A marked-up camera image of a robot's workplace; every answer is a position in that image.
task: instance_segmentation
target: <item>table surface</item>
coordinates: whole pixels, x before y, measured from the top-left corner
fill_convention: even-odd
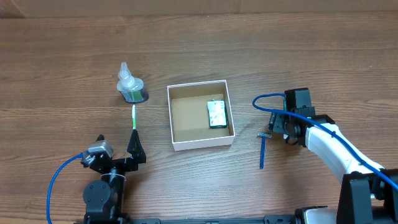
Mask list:
[[[233,218],[336,208],[337,179],[308,149],[261,139],[269,113],[253,98],[308,87],[317,113],[386,168],[398,160],[398,13],[342,12],[0,20],[0,223],[44,223],[54,172],[99,134],[126,157],[131,105],[120,63],[144,80],[137,105],[147,163],[127,174],[134,218]],[[230,147],[175,152],[166,86],[227,80]],[[262,106],[281,108],[280,98]],[[81,221],[100,175],[73,162],[52,190],[55,223]]]

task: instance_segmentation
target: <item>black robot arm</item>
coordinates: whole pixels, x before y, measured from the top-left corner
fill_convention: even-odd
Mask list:
[[[113,149],[101,134],[83,153],[83,166],[101,174],[101,180],[91,182],[83,192],[86,203],[83,224],[130,222],[129,215],[122,212],[125,173],[138,170],[138,164],[146,162],[146,155],[135,129],[132,130],[127,152],[131,157],[113,159]]]

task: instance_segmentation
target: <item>battery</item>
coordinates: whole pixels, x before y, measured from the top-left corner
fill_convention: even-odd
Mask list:
[[[207,109],[209,111],[210,128],[228,127],[228,117],[226,115],[224,100],[213,100],[207,102]]]

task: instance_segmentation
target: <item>clear plastic bottle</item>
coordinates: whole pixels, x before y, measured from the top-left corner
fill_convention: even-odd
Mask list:
[[[128,103],[142,103],[148,100],[149,95],[145,89],[144,82],[139,78],[134,78],[127,68],[127,63],[122,62],[119,72],[118,85],[119,92],[124,96]]]

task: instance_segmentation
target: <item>white box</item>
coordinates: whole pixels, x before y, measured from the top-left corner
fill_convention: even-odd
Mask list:
[[[170,85],[167,96],[174,150],[232,144],[235,130],[226,80]],[[227,128],[210,128],[207,102],[211,100],[225,101]]]

